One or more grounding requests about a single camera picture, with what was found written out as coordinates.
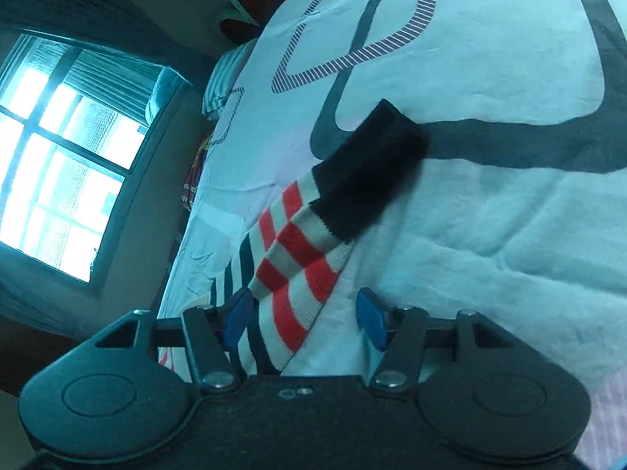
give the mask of curtain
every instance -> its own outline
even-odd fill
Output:
[[[167,66],[200,91],[215,64],[171,39],[129,0],[0,0],[0,27]]]
[[[42,41],[33,51],[31,64],[50,74],[51,65],[58,62],[64,51],[59,43]],[[148,127],[146,105],[161,70],[158,65],[83,51],[64,83]]]
[[[14,322],[53,334],[74,338],[72,322],[37,295],[27,295],[17,285],[0,276],[0,314]]]

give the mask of bed sheet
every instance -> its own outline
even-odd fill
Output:
[[[360,287],[476,309],[596,393],[579,453],[609,468],[627,454],[626,29],[627,0],[288,0],[217,124],[159,315],[203,302],[261,212],[386,98],[429,158],[284,374],[372,369]],[[186,376],[182,351],[164,361]]]

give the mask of screw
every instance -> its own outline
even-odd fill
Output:
[[[374,380],[379,387],[384,387],[385,389],[397,389],[405,385],[406,381],[407,376],[399,371],[383,371]]]
[[[281,399],[294,399],[296,391],[294,389],[283,389],[278,392],[278,397]]]
[[[203,383],[214,389],[225,389],[235,383],[235,376],[226,371],[214,371],[205,375]]]

